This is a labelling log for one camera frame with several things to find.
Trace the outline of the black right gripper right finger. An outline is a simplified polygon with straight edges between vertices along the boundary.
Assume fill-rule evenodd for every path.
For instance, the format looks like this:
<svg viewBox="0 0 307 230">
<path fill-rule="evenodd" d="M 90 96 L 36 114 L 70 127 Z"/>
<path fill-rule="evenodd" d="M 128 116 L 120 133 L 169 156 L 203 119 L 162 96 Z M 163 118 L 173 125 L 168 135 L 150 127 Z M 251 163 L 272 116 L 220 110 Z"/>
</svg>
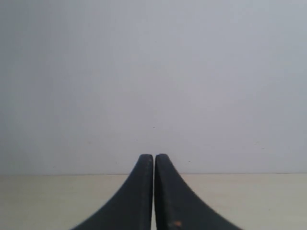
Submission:
<svg viewBox="0 0 307 230">
<path fill-rule="evenodd" d="M 158 230 L 238 230 L 186 184 L 166 154 L 155 157 L 154 209 Z"/>
</svg>

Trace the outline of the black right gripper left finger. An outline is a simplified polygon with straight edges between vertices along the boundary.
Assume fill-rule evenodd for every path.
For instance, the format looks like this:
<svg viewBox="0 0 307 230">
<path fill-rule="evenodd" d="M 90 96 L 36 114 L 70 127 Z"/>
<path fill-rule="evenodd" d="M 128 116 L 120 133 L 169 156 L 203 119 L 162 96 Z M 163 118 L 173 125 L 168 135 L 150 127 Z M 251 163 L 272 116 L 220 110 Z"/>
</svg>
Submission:
<svg viewBox="0 0 307 230">
<path fill-rule="evenodd" d="M 153 205 L 153 156 L 139 156 L 118 191 L 75 230 L 149 230 Z"/>
</svg>

